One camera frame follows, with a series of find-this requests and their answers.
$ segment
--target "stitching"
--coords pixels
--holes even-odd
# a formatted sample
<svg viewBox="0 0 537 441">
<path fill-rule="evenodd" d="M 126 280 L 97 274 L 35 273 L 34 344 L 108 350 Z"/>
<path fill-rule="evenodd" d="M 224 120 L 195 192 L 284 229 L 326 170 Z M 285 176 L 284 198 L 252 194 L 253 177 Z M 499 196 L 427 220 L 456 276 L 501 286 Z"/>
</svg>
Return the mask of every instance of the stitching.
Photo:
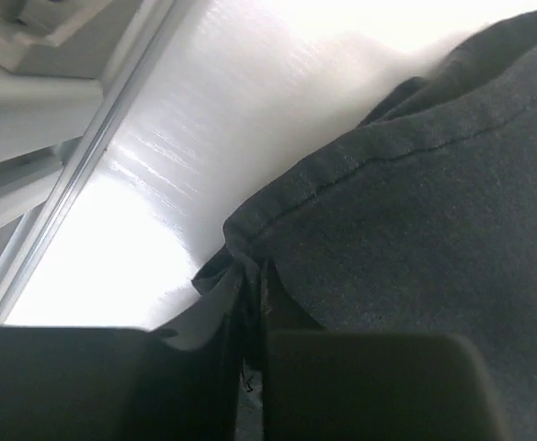
<svg viewBox="0 0 537 441">
<path fill-rule="evenodd" d="M 346 173 L 345 175 L 339 177 L 335 181 L 328 182 L 328 183 L 325 183 L 325 184 L 317 187 L 315 189 L 315 191 L 311 195 L 309 195 L 308 198 L 305 198 L 304 200 L 302 200 L 298 204 L 293 205 L 292 207 L 286 208 L 284 211 L 282 211 L 275 218 L 269 219 L 267 221 L 266 225 L 264 225 L 262 228 L 260 228 L 258 230 L 258 232 L 252 236 L 252 238 L 250 239 L 250 243 L 251 244 L 254 243 L 254 241 L 256 241 L 260 235 L 262 235 L 268 228 L 272 227 L 276 222 L 280 221 L 282 218 L 284 218 L 284 217 L 288 216 L 289 214 L 293 213 L 295 210 L 301 208 L 305 204 L 308 204 L 309 202 L 311 202 L 312 200 L 317 198 L 321 193 L 323 193 L 324 191 L 328 190 L 330 187 L 333 187 L 333 186 L 335 186 L 336 184 L 338 184 L 340 182 L 343 182 L 343 181 L 346 181 L 346 180 L 350 179 L 356 173 L 358 173 L 359 171 L 361 171 L 363 168 L 365 168 L 367 165 L 369 165 L 371 163 L 393 163 L 393 162 L 396 162 L 396 161 L 401 161 L 401 160 L 404 160 L 405 158 L 408 158 L 408 157 L 411 157 L 411 156 L 414 156 L 414 155 L 418 155 L 418 154 L 422 154 L 422 153 L 435 152 L 437 150 L 440 150 L 440 149 L 442 149 L 444 147 L 448 147 L 448 146 L 450 146 L 452 144 L 455 144 L 457 142 L 468 141 L 468 140 L 471 140 L 473 138 L 476 138 L 477 136 L 484 135 L 484 134 L 487 134 L 489 132 L 502 129 L 503 127 L 507 126 L 510 122 L 514 121 L 517 117 L 523 115 L 526 111 L 528 111 L 531 108 L 532 105 L 534 105 L 536 103 L 537 103 L 537 96 L 535 96 L 532 99 L 530 99 L 522 107 L 521 110 L 515 112 L 513 115 L 510 116 L 509 119 L 505 119 L 505 120 L 499 122 L 495 126 L 485 127 L 484 129 L 481 129 L 480 131 L 477 131 L 477 132 L 475 132 L 475 133 L 473 133 L 471 135 L 468 135 L 468 136 L 460 136 L 460 137 L 457 137 L 457 138 L 442 142 L 439 145 L 436 145 L 434 147 L 430 147 L 430 148 L 427 148 L 427 149 L 415 149 L 415 150 L 412 150 L 412 151 L 410 151 L 408 153 L 396 156 L 395 158 L 377 158 L 377 157 L 369 158 L 364 163 L 358 165 L 353 170 L 348 171 L 348 173 Z"/>
</svg>

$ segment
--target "glossy white surface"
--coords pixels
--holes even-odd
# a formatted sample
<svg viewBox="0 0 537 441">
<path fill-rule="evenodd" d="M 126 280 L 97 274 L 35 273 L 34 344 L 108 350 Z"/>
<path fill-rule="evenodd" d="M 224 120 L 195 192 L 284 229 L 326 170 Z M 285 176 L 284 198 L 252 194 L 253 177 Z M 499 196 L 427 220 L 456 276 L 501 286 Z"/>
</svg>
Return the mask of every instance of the glossy white surface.
<svg viewBox="0 0 537 441">
<path fill-rule="evenodd" d="M 152 328 L 183 311 L 249 196 L 471 33 L 537 8 L 472 3 L 199 1 L 7 323 Z"/>
</svg>

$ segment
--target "black plastic part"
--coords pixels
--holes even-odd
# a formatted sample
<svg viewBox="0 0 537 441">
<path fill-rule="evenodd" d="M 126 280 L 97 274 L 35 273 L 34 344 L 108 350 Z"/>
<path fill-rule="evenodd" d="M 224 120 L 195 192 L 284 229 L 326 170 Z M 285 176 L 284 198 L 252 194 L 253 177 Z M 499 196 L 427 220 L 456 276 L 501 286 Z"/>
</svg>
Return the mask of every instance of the black plastic part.
<svg viewBox="0 0 537 441">
<path fill-rule="evenodd" d="M 268 333 L 265 439 L 509 439 L 479 355 L 445 336 Z"/>
<path fill-rule="evenodd" d="M 153 334 L 0 328 L 0 440 L 233 439 L 242 359 L 231 292 Z M 205 333 L 181 335 L 185 322 Z"/>
</svg>

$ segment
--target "dark gray fabric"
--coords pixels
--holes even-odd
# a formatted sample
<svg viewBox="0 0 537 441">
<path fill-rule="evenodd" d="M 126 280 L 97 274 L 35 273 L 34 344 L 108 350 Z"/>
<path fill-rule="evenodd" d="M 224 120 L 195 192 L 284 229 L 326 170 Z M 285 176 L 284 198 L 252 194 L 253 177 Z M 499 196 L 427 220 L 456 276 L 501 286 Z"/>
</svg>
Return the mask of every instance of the dark gray fabric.
<svg viewBox="0 0 537 441">
<path fill-rule="evenodd" d="M 402 87 L 238 209 L 194 284 L 239 268 L 252 365 L 266 260 L 326 328 L 465 335 L 537 439 L 537 12 Z"/>
</svg>

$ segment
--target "white panel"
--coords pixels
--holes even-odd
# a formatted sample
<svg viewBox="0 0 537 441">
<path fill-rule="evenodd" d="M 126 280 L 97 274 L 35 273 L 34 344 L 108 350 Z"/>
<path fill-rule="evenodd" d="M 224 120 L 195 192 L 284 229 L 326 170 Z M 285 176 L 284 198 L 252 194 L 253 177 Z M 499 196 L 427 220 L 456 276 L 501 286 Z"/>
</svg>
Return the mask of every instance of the white panel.
<svg viewBox="0 0 537 441">
<path fill-rule="evenodd" d="M 7 322 L 151 328 L 175 316 L 246 198 L 471 33 L 535 8 L 198 2 Z"/>
</svg>

